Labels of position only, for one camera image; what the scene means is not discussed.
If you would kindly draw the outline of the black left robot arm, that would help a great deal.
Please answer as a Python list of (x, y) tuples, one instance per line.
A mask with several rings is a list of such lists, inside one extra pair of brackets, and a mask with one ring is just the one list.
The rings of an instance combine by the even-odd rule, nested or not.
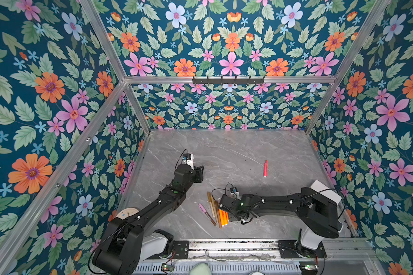
[(109, 275), (131, 275), (141, 261), (145, 233), (185, 200), (188, 190), (204, 179), (203, 166), (180, 164), (170, 184), (144, 209), (127, 218), (115, 217), (107, 225), (92, 264)]

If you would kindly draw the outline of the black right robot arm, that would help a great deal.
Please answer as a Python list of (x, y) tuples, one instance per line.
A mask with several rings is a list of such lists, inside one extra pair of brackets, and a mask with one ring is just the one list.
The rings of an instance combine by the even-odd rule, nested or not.
[(316, 252), (326, 238), (336, 239), (343, 228), (338, 220), (338, 199), (332, 199), (334, 189), (319, 191), (303, 187), (300, 192), (284, 196), (260, 196), (244, 194), (240, 198), (223, 195), (219, 209), (242, 225), (264, 216), (291, 216), (299, 218), (305, 229), (299, 231), (298, 240), (292, 247), (282, 246), (302, 256)]

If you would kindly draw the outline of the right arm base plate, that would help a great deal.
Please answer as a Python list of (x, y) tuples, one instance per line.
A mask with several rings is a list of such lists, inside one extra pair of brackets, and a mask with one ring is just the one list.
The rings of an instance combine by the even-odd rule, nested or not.
[(325, 248), (320, 242), (316, 250), (311, 250), (301, 246), (298, 240), (280, 239), (278, 242), (279, 253), (282, 259), (324, 259), (327, 257)]

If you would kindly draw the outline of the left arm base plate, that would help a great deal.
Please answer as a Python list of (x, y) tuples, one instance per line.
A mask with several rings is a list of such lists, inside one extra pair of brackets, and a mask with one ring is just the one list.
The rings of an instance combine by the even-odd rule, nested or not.
[(140, 261), (187, 259), (189, 247), (189, 241), (176, 241), (172, 234), (156, 230), (143, 239)]

